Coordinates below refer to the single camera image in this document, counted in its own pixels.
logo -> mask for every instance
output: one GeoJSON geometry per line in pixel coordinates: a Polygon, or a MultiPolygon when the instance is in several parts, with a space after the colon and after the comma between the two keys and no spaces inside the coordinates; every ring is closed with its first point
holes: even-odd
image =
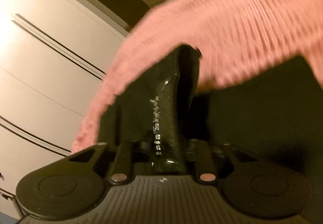
{"type": "Polygon", "coordinates": [[[162,183],[165,183],[165,182],[168,181],[168,178],[162,177],[159,181],[162,182],[162,183]]]}

round pad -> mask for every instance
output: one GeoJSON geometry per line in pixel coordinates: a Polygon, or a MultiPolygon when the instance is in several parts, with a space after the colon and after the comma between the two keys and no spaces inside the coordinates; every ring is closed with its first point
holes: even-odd
{"type": "Polygon", "coordinates": [[[42,219],[65,220],[95,207],[104,185],[85,164],[63,159],[23,177],[16,189],[23,210],[42,219]]]}
{"type": "Polygon", "coordinates": [[[301,213],[311,197],[301,174],[265,161],[239,163],[223,183],[223,194],[237,209],[261,218],[301,213]]]}

pink towel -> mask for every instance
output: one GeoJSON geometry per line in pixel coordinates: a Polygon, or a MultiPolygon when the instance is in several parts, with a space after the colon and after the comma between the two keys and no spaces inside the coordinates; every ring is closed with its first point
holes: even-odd
{"type": "Polygon", "coordinates": [[[182,43],[202,52],[198,92],[240,84],[296,54],[323,85],[323,0],[171,0],[152,9],[117,52],[72,152],[93,145],[116,95],[182,43]]]}

cabinet door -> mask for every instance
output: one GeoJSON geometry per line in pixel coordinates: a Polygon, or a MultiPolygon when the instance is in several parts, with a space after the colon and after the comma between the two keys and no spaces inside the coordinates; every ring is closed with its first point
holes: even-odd
{"type": "Polygon", "coordinates": [[[0,25],[0,67],[62,107],[84,115],[100,78],[10,18],[0,19],[0,25]]]}
{"type": "Polygon", "coordinates": [[[0,188],[12,194],[26,174],[51,164],[63,156],[30,143],[0,126],[0,188]]]}
{"type": "Polygon", "coordinates": [[[11,14],[20,14],[50,37],[106,70],[124,36],[76,0],[0,0],[11,14]]]}
{"type": "Polygon", "coordinates": [[[22,128],[29,135],[26,137],[33,141],[37,141],[35,135],[70,150],[82,115],[30,88],[1,68],[0,100],[0,124],[15,131],[17,127],[22,128]]]}

metal rivet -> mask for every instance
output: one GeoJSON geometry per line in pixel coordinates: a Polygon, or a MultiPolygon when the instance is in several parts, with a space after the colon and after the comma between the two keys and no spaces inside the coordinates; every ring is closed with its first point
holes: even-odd
{"type": "Polygon", "coordinates": [[[116,173],[111,176],[111,179],[115,182],[121,182],[127,179],[127,175],[123,173],[116,173]]]}
{"type": "Polygon", "coordinates": [[[216,176],[211,173],[204,173],[200,176],[202,181],[213,181],[216,179],[216,176]]]}

